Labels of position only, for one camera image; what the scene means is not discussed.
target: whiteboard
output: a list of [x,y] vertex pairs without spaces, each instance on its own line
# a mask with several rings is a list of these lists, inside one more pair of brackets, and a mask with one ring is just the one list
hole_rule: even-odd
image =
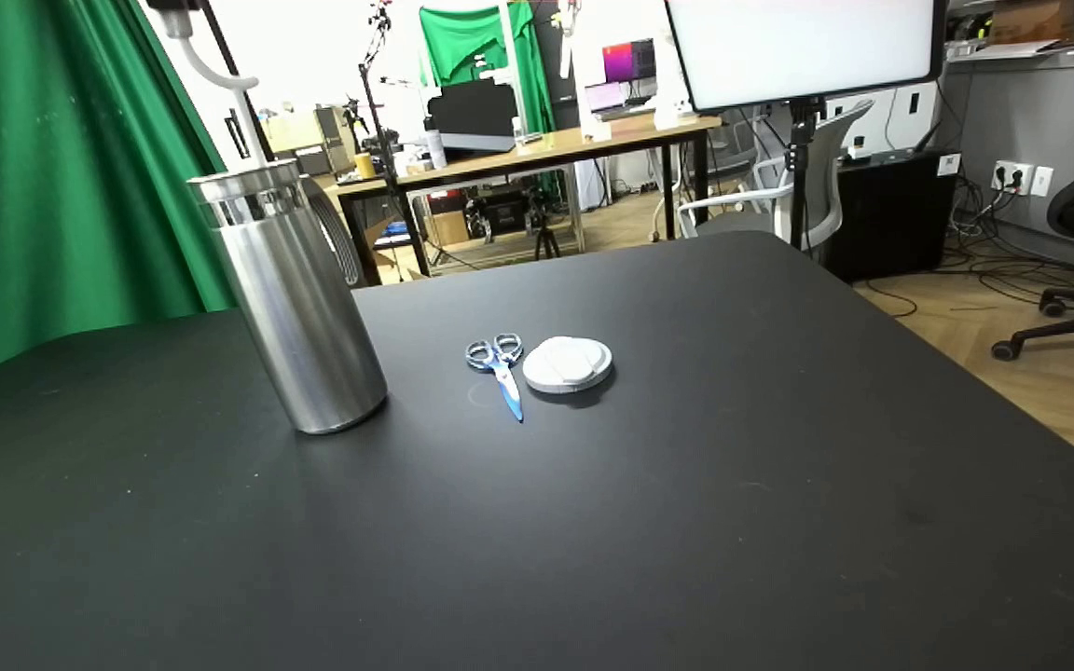
[[934,79],[942,0],[664,0],[695,109]]

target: stainless steel canister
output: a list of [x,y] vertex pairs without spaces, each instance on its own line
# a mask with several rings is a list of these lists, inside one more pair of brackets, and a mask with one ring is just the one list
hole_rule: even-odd
[[230,287],[298,432],[383,405],[387,382],[292,159],[190,179],[211,207]]

